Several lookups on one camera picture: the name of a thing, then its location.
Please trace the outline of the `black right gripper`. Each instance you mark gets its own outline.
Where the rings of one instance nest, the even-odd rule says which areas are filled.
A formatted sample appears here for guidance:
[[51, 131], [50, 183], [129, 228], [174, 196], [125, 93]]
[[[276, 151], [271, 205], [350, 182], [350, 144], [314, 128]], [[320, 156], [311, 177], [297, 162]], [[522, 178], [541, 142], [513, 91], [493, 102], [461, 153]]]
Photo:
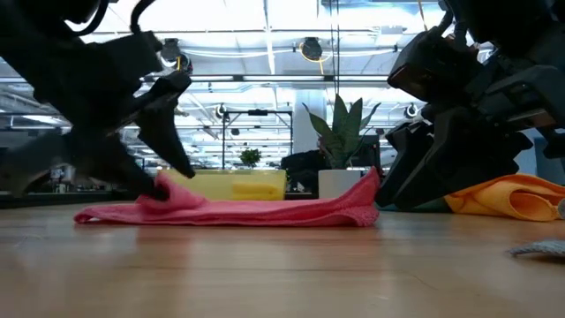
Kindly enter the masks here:
[[410, 209], [518, 171], [516, 156], [532, 147], [522, 131], [544, 137], [547, 158], [565, 159], [565, 26], [488, 26], [472, 35], [496, 53], [474, 110], [457, 107], [437, 115], [433, 143], [401, 194]]

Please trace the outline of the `black chair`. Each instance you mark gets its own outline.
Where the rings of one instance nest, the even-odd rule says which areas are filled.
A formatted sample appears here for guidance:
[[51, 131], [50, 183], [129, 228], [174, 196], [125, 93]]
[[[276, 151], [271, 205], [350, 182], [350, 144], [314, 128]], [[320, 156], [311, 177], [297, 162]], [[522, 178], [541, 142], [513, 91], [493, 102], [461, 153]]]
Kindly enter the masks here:
[[298, 185], [304, 192], [319, 193], [320, 170], [328, 169], [328, 163], [320, 150], [310, 150], [288, 155], [281, 160], [281, 169], [286, 171], [291, 190], [297, 190]]

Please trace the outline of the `orange microfiber towel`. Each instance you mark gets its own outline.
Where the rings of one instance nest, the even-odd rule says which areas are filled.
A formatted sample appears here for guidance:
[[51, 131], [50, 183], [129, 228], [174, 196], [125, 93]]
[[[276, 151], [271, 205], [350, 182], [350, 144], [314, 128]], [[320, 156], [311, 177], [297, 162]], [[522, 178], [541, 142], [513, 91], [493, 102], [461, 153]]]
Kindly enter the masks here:
[[513, 174], [444, 197], [456, 214], [523, 221], [565, 220], [565, 186], [528, 174]]

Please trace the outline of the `pink microfiber towel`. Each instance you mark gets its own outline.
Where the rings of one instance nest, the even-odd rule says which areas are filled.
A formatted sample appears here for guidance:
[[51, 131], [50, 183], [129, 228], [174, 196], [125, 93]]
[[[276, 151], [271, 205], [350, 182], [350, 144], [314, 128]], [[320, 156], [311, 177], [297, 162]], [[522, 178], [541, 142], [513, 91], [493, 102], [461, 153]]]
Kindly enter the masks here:
[[380, 176], [370, 169], [347, 192], [334, 199], [294, 201], [210, 201], [160, 175], [155, 183], [169, 192], [166, 201], [141, 195], [133, 203], [94, 205], [73, 217], [75, 223], [135, 225], [357, 226], [374, 224], [379, 210], [374, 196]]

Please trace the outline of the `small green plant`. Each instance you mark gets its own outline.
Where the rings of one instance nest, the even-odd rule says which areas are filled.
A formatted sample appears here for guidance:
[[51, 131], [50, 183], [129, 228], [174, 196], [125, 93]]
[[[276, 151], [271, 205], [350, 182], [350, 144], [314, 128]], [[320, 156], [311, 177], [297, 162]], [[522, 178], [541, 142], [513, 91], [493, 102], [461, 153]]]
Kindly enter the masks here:
[[261, 157], [262, 154], [257, 148], [247, 148], [241, 152], [239, 159], [244, 166], [254, 169]]

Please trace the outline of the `yellow microfiber towel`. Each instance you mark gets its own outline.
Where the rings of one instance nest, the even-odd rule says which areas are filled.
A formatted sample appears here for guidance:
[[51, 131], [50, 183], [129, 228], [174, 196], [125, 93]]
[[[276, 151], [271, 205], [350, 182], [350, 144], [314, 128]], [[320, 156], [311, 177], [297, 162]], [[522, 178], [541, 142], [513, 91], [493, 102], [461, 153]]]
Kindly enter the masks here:
[[231, 198], [236, 201], [279, 201], [282, 198], [280, 189], [264, 183], [233, 183]]

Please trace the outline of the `snake plant in white pot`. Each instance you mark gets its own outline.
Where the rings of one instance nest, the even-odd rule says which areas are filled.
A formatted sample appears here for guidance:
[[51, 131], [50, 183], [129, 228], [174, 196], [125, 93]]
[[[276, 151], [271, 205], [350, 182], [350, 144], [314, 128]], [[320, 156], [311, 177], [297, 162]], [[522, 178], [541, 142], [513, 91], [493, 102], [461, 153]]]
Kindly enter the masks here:
[[325, 119], [314, 115], [305, 103], [303, 106], [314, 131], [319, 136], [319, 147], [331, 167], [330, 170], [318, 172], [319, 197], [321, 199], [337, 198], [350, 190], [361, 179], [361, 171], [349, 170], [349, 167], [352, 157], [362, 145], [364, 134], [360, 132], [367, 127], [380, 103], [375, 104], [370, 113], [363, 117], [362, 98], [347, 108], [342, 97], [336, 94], [331, 126]]

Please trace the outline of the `black monitor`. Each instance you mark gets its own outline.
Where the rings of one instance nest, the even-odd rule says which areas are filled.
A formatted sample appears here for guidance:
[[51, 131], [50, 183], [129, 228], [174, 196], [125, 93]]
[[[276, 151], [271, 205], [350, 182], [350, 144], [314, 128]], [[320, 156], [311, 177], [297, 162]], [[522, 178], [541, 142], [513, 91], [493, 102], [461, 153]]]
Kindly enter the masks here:
[[358, 152], [351, 158], [351, 163], [353, 167], [380, 168], [380, 136], [364, 136]]

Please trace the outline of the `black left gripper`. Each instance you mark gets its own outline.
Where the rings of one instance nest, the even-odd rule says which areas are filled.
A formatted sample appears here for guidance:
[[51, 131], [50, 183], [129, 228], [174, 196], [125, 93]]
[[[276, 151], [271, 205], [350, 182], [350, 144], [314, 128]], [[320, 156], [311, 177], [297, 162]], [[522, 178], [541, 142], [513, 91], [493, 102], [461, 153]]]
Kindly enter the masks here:
[[141, 78], [118, 79], [102, 43], [37, 30], [0, 30], [0, 57], [34, 88], [38, 102], [52, 105], [79, 131], [65, 135], [69, 163], [79, 174], [167, 200], [169, 192], [138, 166], [116, 134], [97, 135], [135, 119], [140, 140], [187, 178], [195, 176], [175, 125], [178, 97], [192, 84], [187, 72], [161, 77], [136, 97]]

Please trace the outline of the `black frame stand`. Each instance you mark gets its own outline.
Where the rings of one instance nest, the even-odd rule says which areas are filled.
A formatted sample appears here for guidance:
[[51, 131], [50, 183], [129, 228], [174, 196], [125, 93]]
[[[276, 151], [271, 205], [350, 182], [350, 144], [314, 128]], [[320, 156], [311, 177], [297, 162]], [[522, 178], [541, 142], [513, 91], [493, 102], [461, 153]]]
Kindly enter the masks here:
[[[267, 125], [257, 122], [252, 125], [236, 125], [237, 120], [241, 116], [247, 117], [268, 117], [268, 116], [275, 116], [278, 119], [278, 124], [276, 125]], [[252, 129], [268, 129], [268, 130], [277, 130], [280, 131], [282, 129], [286, 129], [289, 131], [290, 137], [287, 139], [271, 139], [271, 141], [281, 142], [288, 142], [290, 154], [293, 153], [293, 134], [294, 134], [294, 121], [293, 121], [293, 112], [292, 111], [281, 111], [281, 110], [225, 110], [222, 114], [222, 168], [226, 167], [225, 159], [226, 159], [226, 149], [227, 149], [227, 132], [228, 130], [233, 129], [245, 129], [245, 130], [252, 130]], [[260, 139], [249, 139], [243, 138], [240, 140], [241, 142], [249, 144], [252, 141], [270, 141], [269, 138], [260, 138]]]

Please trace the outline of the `grey microfiber towel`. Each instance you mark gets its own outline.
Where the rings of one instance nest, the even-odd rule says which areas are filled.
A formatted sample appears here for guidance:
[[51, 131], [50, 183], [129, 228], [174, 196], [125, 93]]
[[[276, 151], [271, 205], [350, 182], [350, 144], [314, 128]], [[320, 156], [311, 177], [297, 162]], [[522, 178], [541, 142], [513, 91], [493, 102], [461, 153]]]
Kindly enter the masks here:
[[[565, 220], [565, 199], [557, 205], [559, 216]], [[548, 254], [552, 256], [565, 257], [565, 239], [549, 239], [527, 243], [508, 250], [514, 256], [520, 254]]]

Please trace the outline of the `yellow plastic bin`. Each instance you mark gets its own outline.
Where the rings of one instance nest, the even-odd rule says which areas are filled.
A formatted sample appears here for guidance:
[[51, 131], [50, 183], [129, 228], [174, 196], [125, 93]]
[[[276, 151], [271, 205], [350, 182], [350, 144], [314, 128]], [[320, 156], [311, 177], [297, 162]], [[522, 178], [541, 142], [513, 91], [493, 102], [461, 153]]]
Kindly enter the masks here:
[[286, 192], [286, 172], [284, 170], [196, 170], [193, 178], [187, 178], [176, 170], [161, 170], [163, 174], [211, 201], [235, 201], [231, 198], [233, 183], [264, 183], [280, 189], [282, 201]]

